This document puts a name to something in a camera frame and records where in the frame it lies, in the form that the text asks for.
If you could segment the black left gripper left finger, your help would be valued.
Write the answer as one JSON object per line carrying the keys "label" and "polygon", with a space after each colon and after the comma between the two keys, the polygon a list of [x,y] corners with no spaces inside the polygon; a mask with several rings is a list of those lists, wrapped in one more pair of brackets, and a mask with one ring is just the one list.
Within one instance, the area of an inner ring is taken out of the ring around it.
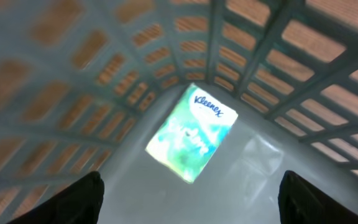
{"label": "black left gripper left finger", "polygon": [[92,171],[9,224],[97,224],[104,181]]}

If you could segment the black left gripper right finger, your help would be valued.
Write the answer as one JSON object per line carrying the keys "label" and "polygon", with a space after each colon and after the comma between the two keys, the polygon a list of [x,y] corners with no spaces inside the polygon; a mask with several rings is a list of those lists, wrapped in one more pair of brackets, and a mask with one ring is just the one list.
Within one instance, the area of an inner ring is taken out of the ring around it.
{"label": "black left gripper right finger", "polygon": [[278,193],[281,224],[358,224],[358,215],[292,170]]}

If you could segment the green Kleenex tissue pack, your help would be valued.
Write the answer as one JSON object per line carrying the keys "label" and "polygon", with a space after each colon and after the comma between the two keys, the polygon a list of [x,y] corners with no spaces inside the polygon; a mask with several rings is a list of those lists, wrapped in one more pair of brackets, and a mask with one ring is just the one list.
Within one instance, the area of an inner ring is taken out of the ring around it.
{"label": "green Kleenex tissue pack", "polygon": [[192,83],[153,135],[145,151],[182,180],[192,184],[237,118],[234,109]]}

